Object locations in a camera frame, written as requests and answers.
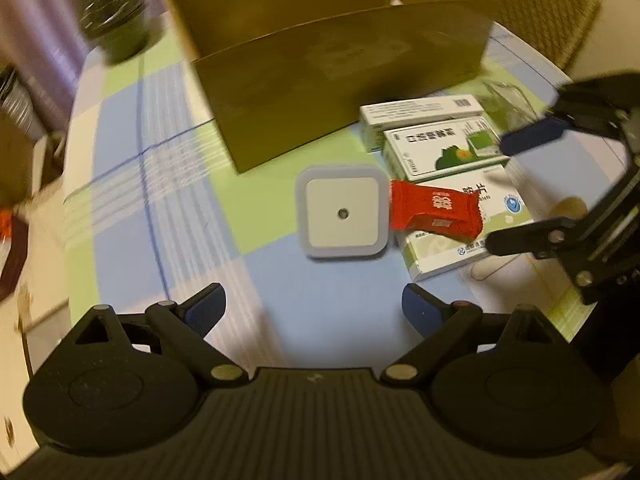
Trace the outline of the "brown cardboard box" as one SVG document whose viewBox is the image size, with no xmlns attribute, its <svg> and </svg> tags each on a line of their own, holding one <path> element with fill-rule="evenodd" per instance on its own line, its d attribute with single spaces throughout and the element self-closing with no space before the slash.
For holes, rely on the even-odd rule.
<svg viewBox="0 0 640 480">
<path fill-rule="evenodd" d="M 499 0 L 165 0 L 235 166 L 474 77 Z"/>
</svg>

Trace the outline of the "narrow white barcode box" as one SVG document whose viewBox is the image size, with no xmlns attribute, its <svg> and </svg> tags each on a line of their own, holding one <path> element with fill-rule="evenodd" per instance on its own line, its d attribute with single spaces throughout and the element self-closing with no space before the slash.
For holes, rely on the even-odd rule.
<svg viewBox="0 0 640 480">
<path fill-rule="evenodd" d="M 383 147 L 386 130 L 465 118 L 484 113 L 472 94 L 430 96 L 363 105 L 360 107 L 361 139 L 368 152 Z"/>
</svg>

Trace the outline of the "red candy packet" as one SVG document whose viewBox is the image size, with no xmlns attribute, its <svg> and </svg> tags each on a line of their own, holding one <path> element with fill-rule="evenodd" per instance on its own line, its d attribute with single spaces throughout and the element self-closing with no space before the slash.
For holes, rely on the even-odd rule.
<svg viewBox="0 0 640 480">
<path fill-rule="evenodd" d="M 393 180 L 390 228 L 402 232 L 424 231 L 470 242 L 483 231 L 480 193 Z"/>
</svg>

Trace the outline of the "large white green medicine box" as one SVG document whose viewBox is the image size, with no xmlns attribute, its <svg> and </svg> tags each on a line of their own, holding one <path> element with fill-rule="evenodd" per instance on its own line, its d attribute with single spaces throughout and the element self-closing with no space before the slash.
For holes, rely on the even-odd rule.
<svg viewBox="0 0 640 480">
<path fill-rule="evenodd" d="M 390 185 L 390 228 L 415 282 L 485 257 L 488 234 L 532 221 L 501 164 Z"/>
</svg>

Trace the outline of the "quilted chair cushion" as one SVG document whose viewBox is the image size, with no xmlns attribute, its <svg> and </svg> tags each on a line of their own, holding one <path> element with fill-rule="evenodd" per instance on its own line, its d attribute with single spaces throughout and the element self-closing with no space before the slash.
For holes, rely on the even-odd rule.
<svg viewBox="0 0 640 480">
<path fill-rule="evenodd" d="M 602 0 L 500 0 L 497 22 L 565 70 L 574 61 Z"/>
</svg>

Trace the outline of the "checked tablecloth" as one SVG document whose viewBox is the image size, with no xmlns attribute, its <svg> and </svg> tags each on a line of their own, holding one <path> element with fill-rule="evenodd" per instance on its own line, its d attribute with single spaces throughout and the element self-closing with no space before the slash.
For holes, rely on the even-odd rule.
<svg viewBox="0 0 640 480">
<path fill-rule="evenodd" d="M 209 341 L 246 367 L 382 368 L 419 341 L 401 311 L 409 273 L 372 259 L 309 259 L 294 184 L 314 165 L 379 165 L 357 127 L 238 174 L 176 34 L 106 66 L 85 62 L 64 170 L 70 310 L 139 312 L 211 282 L 228 307 Z"/>
</svg>

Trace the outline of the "green throat spray box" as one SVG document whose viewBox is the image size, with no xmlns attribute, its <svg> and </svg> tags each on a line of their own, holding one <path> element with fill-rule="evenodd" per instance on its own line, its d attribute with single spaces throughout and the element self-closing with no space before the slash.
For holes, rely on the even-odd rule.
<svg viewBox="0 0 640 480">
<path fill-rule="evenodd" d="M 383 156 L 397 179 L 425 182 L 504 164 L 499 136 L 483 115 L 384 132 Z"/>
</svg>

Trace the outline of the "white square night light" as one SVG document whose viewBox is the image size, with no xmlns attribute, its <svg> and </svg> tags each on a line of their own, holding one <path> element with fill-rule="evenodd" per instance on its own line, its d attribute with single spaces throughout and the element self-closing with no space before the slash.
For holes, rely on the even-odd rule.
<svg viewBox="0 0 640 480">
<path fill-rule="evenodd" d="M 314 259 L 368 258 L 390 237 L 390 179 L 371 165 L 311 166 L 295 181 L 297 233 Z"/>
</svg>

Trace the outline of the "dark plant pot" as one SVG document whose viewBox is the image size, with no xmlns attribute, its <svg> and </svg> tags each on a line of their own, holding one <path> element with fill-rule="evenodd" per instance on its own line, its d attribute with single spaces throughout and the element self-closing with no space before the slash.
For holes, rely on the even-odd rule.
<svg viewBox="0 0 640 480">
<path fill-rule="evenodd" d="M 143 0 L 76 0 L 78 26 L 108 64 L 128 60 L 149 39 Z"/>
</svg>

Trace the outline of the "clear blister pack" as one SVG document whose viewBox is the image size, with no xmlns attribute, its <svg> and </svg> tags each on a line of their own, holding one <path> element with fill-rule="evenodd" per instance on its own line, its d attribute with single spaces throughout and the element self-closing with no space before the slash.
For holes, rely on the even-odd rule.
<svg viewBox="0 0 640 480">
<path fill-rule="evenodd" d="M 484 92 L 478 99 L 500 134 L 520 130 L 539 118 L 523 91 L 508 82 L 483 80 Z"/>
</svg>

